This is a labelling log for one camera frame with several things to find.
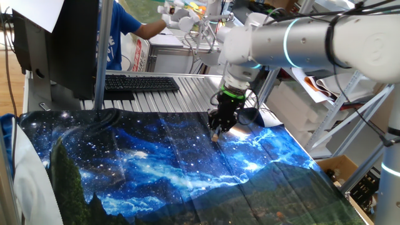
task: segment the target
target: white cloth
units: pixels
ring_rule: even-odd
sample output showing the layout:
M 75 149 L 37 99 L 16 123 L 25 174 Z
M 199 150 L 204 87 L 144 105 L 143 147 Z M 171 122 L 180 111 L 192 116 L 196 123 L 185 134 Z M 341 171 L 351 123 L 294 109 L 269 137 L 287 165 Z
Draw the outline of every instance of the white cloth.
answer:
M 63 224 L 48 174 L 32 143 L 19 126 L 16 143 L 14 192 L 26 224 Z

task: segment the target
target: keyboard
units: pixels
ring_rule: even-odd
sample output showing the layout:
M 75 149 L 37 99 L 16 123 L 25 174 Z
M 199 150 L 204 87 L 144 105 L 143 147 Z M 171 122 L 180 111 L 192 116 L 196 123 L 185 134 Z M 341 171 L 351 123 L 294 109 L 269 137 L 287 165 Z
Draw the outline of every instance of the keyboard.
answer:
M 127 77 L 106 75 L 107 91 L 177 91 L 179 86 L 172 77 Z

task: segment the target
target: blue t-shirt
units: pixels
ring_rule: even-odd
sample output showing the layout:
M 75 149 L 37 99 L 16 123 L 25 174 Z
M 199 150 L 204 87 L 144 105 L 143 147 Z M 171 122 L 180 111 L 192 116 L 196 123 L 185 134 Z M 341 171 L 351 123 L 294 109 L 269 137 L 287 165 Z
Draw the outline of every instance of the blue t-shirt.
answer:
M 128 14 L 125 9 L 114 1 L 112 7 L 112 19 L 110 39 L 108 42 L 107 69 L 121 70 L 121 32 L 126 35 L 137 31 L 142 24 Z M 100 30 L 100 24 L 97 25 L 97 30 Z M 97 41 L 99 41 L 99 31 L 97 32 Z

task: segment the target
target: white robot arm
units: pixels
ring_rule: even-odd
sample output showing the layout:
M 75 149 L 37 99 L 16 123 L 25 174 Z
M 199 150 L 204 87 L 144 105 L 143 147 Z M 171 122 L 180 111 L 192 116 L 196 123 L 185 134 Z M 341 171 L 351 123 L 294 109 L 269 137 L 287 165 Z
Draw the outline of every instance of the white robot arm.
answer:
M 172 4 L 165 1 L 164 6 L 158 6 L 157 12 L 161 13 L 161 19 L 169 28 L 180 29 L 189 32 L 193 25 L 200 21 L 199 16 L 191 9 L 184 9 L 184 3 L 175 0 Z
M 249 82 L 261 65 L 274 68 L 352 67 L 380 83 L 400 82 L 398 15 L 298 17 L 281 22 L 249 15 L 245 26 L 234 27 L 224 40 L 227 73 L 217 95 L 218 109 L 209 113 L 209 127 L 227 132 L 237 122 Z
M 341 67 L 356 68 L 380 83 L 398 83 L 400 30 L 393 29 L 398 25 L 397 15 L 346 16 L 334 26 L 329 39 L 329 22 L 310 17 L 268 26 L 246 23 L 231 30 L 224 50 L 227 60 L 238 66 L 332 68 L 336 62 Z

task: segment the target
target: person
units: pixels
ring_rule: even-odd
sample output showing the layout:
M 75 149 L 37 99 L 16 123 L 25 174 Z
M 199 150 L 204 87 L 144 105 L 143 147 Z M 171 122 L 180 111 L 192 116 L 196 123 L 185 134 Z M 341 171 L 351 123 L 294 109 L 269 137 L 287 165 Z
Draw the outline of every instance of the person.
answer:
M 99 0 L 99 9 L 103 5 L 103 0 Z M 134 33 L 135 35 L 148 40 L 159 34 L 166 27 L 166 23 L 160 19 L 149 24 L 141 24 L 133 18 L 116 1 L 113 2 L 110 38 L 108 42 L 107 69 L 122 70 L 121 61 L 121 33 Z M 100 23 L 97 25 L 97 41 L 99 41 Z

